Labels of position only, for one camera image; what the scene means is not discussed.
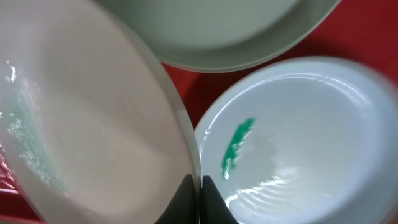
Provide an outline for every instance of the dish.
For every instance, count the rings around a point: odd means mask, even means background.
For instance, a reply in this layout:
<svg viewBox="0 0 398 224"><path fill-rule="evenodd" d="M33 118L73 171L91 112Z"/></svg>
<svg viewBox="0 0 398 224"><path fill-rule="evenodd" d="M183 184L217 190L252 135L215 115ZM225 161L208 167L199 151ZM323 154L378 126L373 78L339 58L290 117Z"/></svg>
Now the dish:
<svg viewBox="0 0 398 224"><path fill-rule="evenodd" d="M134 33L81 0L2 1L0 30L0 141L44 220L153 224L198 187L187 112Z"/></svg>
<svg viewBox="0 0 398 224"><path fill-rule="evenodd" d="M308 35L340 0L96 0L161 61L230 72L270 60Z"/></svg>
<svg viewBox="0 0 398 224"><path fill-rule="evenodd" d="M202 176L245 224L386 221L398 200L394 96L377 72L347 60L270 65L233 85L202 117L195 130ZM249 118L226 180L223 157Z"/></svg>

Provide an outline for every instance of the red surface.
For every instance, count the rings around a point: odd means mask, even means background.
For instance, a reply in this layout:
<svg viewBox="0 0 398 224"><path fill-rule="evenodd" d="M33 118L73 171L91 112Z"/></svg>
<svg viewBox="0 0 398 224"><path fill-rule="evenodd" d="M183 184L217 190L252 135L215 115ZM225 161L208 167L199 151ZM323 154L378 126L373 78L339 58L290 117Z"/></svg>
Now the red surface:
<svg viewBox="0 0 398 224"><path fill-rule="evenodd" d="M397 9L396 0L343 0L305 40L264 65L293 57L329 55L364 63L398 84ZM165 68L196 126L222 92L264 65L223 74L188 72L170 66ZM11 181L7 175L0 172L0 188L12 189L9 184ZM36 218L26 206L19 195L0 191L0 214Z"/></svg>

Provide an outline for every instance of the red table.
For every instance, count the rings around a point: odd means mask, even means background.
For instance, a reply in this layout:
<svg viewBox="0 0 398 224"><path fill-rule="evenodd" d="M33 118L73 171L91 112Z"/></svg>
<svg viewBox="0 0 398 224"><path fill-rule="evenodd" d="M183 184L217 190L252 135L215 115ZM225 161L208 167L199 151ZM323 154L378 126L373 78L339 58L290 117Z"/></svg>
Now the red table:
<svg viewBox="0 0 398 224"><path fill-rule="evenodd" d="M204 74L167 65L165 68L177 87L194 126L212 102L233 83L260 67L287 58L307 55L348 58L379 70L398 84L397 9L396 0L343 0L314 32L294 48L270 62L243 71ZM39 219L15 190L2 157L0 214L4 217Z"/></svg>

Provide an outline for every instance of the green stain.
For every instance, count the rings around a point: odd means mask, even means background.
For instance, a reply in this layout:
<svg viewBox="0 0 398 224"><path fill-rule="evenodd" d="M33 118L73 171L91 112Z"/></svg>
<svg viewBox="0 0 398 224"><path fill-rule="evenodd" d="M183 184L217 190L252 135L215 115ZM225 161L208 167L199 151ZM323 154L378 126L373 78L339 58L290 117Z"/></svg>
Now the green stain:
<svg viewBox="0 0 398 224"><path fill-rule="evenodd" d="M245 122L241 123L236 129L234 136L232 137L232 140L225 152L223 165L221 167L223 169L224 179L228 180L229 171L231 169L235 169L236 161L239 159L239 154L241 152L242 143L250 133L253 124L254 118L249 118L245 120Z"/></svg>

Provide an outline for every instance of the green paint smear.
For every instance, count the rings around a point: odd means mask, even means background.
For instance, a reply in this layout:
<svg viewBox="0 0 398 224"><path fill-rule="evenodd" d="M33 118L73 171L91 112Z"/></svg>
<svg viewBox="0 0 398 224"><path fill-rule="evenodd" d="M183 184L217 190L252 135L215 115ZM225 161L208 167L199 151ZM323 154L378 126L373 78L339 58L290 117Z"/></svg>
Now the green paint smear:
<svg viewBox="0 0 398 224"><path fill-rule="evenodd" d="M224 179L226 180L229 179L229 171L236 167L236 161L239 159L242 143L250 133L254 120L254 118L249 118L245 120L245 122L241 123L228 145L223 159L223 165L221 167L223 169Z"/></svg>

